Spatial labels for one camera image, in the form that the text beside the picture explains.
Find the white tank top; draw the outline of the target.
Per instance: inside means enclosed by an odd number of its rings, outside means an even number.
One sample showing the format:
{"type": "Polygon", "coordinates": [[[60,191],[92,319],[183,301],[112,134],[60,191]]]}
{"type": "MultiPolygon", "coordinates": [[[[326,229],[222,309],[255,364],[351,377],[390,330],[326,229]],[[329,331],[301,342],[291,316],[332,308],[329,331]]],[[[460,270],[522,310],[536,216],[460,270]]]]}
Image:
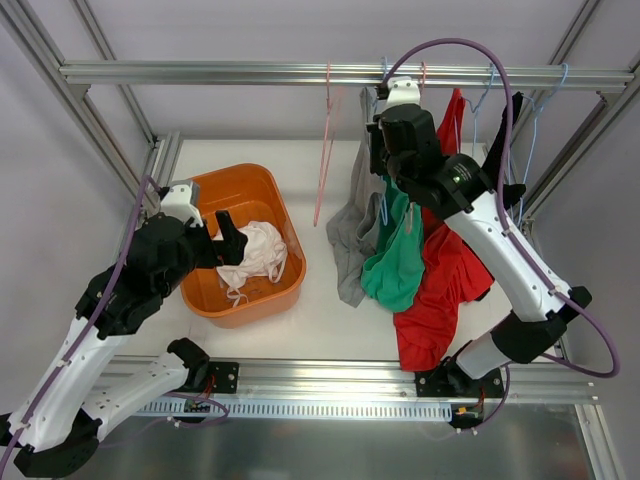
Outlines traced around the white tank top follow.
{"type": "Polygon", "coordinates": [[[278,283],[284,273],[288,249],[282,235],[274,225],[264,221],[250,221],[239,229],[248,237],[244,260],[240,265],[225,265],[216,272],[227,286],[226,296],[237,307],[249,297],[241,292],[247,280],[266,277],[272,284],[278,283]]]}

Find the pink wire hanger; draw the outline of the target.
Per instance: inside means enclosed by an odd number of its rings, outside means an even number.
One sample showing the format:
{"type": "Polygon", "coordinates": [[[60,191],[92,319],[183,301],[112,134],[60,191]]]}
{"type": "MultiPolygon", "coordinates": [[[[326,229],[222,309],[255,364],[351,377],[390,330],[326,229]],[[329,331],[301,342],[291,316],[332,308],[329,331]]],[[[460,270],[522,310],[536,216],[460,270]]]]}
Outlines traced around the pink wire hanger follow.
{"type": "Polygon", "coordinates": [[[329,166],[336,138],[337,126],[341,115],[342,98],[343,88],[340,86],[332,87],[332,63],[328,61],[325,73],[326,118],[321,148],[316,201],[313,215],[314,227],[317,227],[319,224],[324,192],[328,179],[329,166]]]}

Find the grey shirt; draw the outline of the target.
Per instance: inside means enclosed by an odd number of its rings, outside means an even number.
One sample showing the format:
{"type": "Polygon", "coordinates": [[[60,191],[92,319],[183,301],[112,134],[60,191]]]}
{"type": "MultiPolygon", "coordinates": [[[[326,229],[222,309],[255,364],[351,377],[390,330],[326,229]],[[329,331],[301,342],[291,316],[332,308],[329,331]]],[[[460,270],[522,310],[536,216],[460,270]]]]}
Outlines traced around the grey shirt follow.
{"type": "Polygon", "coordinates": [[[353,308],[365,298],[361,276],[365,261],[377,250],[381,200],[386,191],[385,181],[370,171],[367,124],[373,116],[372,91],[362,89],[359,102],[360,144],[351,172],[349,199],[326,225],[337,269],[338,296],[353,308]]]}

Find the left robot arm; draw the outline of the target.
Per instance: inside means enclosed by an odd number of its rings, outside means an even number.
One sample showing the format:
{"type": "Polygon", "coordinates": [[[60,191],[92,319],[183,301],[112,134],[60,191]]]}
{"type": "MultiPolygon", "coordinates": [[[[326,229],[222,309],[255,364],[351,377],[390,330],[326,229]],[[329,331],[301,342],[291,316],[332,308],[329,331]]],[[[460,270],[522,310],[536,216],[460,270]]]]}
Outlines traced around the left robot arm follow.
{"type": "Polygon", "coordinates": [[[27,478],[67,476],[148,402],[175,390],[205,387],[210,358],[182,338],[130,380],[91,392],[116,350],[192,271],[242,262],[247,236],[227,211],[217,212],[216,219],[218,240],[205,223],[164,213],[128,234],[118,261],[89,282],[76,304],[68,335],[35,392],[2,416],[3,463],[12,461],[27,478]]]}

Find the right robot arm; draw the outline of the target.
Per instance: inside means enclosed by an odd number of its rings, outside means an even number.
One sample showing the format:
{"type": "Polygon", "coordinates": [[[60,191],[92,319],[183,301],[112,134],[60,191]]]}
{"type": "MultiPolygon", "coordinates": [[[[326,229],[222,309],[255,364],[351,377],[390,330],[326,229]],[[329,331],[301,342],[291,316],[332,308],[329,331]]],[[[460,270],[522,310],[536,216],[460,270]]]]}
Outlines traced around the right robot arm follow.
{"type": "Polygon", "coordinates": [[[501,322],[443,363],[448,388],[469,396],[503,365],[544,354],[583,314],[592,300],[588,289],[552,274],[506,217],[496,185],[472,157],[442,153],[430,112],[414,102],[388,102],[367,130],[382,170],[463,240],[511,304],[501,322]]]}

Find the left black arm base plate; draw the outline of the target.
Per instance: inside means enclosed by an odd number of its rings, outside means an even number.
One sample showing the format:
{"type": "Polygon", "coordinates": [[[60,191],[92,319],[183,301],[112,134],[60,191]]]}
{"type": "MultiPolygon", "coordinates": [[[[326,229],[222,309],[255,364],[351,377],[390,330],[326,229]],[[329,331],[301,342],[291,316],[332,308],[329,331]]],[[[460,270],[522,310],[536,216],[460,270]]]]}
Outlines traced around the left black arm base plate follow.
{"type": "Polygon", "coordinates": [[[235,394],[240,365],[231,361],[210,361],[205,375],[205,394],[235,394]]]}

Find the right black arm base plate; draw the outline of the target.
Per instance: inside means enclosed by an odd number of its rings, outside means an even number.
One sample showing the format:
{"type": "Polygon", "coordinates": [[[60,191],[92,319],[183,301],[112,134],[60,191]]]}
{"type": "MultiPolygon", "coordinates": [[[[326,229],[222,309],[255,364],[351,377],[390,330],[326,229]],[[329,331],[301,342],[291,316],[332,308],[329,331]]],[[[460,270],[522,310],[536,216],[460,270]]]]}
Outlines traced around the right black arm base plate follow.
{"type": "Polygon", "coordinates": [[[499,368],[490,370],[479,379],[472,379],[451,356],[445,357],[433,370],[414,374],[418,397],[437,398],[501,398],[504,384],[499,368]]]}

